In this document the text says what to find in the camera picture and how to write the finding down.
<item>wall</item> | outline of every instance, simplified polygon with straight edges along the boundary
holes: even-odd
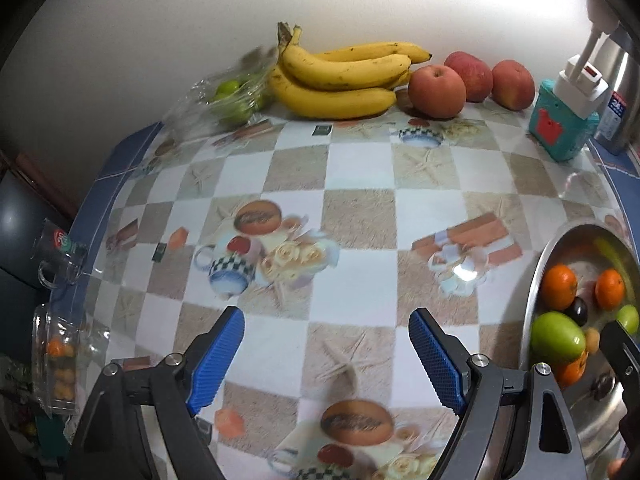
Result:
[[[278,20],[303,25],[310,50],[414,41],[434,62],[517,59],[537,82],[590,27],[584,0],[47,0],[0,72],[0,131],[80,201],[119,140],[273,44]]]

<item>screw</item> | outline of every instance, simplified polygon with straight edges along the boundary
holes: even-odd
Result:
[[[471,362],[480,368],[484,368],[489,364],[489,358],[484,354],[473,354]]]
[[[551,366],[546,363],[538,363],[536,365],[536,371],[540,375],[549,375],[551,373]]]
[[[169,354],[167,357],[164,358],[164,362],[167,363],[169,366],[177,366],[182,362],[182,354],[178,354],[178,352]]]
[[[102,369],[102,373],[107,377],[114,376],[118,373],[118,365],[116,363],[110,363]]]

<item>stainless steel bowl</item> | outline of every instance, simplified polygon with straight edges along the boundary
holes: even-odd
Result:
[[[568,265],[576,273],[579,295],[581,290],[584,294],[584,283],[595,281],[603,270],[614,267],[626,282],[626,298],[622,304],[637,304],[636,298],[640,298],[638,264],[631,250],[617,234],[596,221],[578,220],[565,224],[542,251],[533,275],[518,364],[523,370],[530,366],[531,324],[538,314],[547,311],[542,302],[538,301],[538,289],[545,271],[555,264]],[[583,329],[593,326],[600,330],[606,322],[615,319],[615,316],[615,312],[603,312],[591,305],[589,320]],[[602,352],[597,352],[587,359],[583,377],[563,392],[586,463],[592,462],[616,436],[618,423],[626,413],[620,384],[611,383],[614,384],[612,388],[603,388],[603,379],[600,379],[600,387],[595,388],[598,378],[603,378],[606,374],[613,375]]]

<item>red apple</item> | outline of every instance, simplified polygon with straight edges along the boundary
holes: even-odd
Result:
[[[536,97],[536,84],[529,70],[513,59],[505,59],[494,66],[492,74],[495,102],[515,112],[531,106]]]
[[[435,119],[450,119],[465,106],[466,89],[455,70],[444,65],[419,68],[409,81],[409,99]]]
[[[454,52],[444,60],[448,66],[465,82],[466,100],[470,103],[481,103],[491,93],[494,86],[494,76],[489,65],[466,52]]]

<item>bunch of bananas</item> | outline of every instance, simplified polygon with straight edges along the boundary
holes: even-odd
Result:
[[[409,82],[411,63],[431,54],[413,43],[354,45],[322,54],[300,47],[302,30],[278,23],[278,63],[269,83],[276,97],[297,115],[354,119],[377,115],[396,102],[393,88]]]

